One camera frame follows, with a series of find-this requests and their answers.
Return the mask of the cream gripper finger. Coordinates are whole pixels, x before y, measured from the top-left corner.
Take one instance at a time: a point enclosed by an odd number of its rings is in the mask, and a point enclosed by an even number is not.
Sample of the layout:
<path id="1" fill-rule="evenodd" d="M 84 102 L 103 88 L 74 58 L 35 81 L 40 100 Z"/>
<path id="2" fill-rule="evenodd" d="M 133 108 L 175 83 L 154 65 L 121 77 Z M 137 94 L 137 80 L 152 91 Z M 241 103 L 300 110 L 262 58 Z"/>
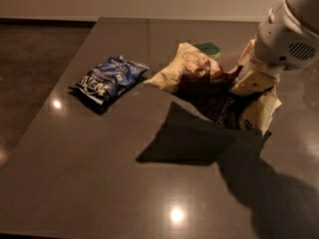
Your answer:
<path id="1" fill-rule="evenodd" d="M 248 48 L 245 49 L 237 63 L 238 69 L 239 69 L 239 76 L 245 76 L 250 71 L 254 69 L 254 49 Z"/>
<path id="2" fill-rule="evenodd" d="M 250 70 L 239 75 L 231 84 L 229 91 L 237 96 L 246 97 L 254 93 L 262 93 L 279 83 L 279 79 L 265 73 Z"/>

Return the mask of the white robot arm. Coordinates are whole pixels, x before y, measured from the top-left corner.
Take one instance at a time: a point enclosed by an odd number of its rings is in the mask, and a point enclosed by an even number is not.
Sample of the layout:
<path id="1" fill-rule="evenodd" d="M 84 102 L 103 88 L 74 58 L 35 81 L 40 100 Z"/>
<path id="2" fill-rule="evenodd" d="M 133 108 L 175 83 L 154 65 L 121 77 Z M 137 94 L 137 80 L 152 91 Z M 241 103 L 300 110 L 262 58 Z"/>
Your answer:
<path id="1" fill-rule="evenodd" d="M 284 70 L 303 69 L 319 58 L 319 0 L 278 0 L 260 22 L 239 60 L 230 91 L 262 93 Z"/>

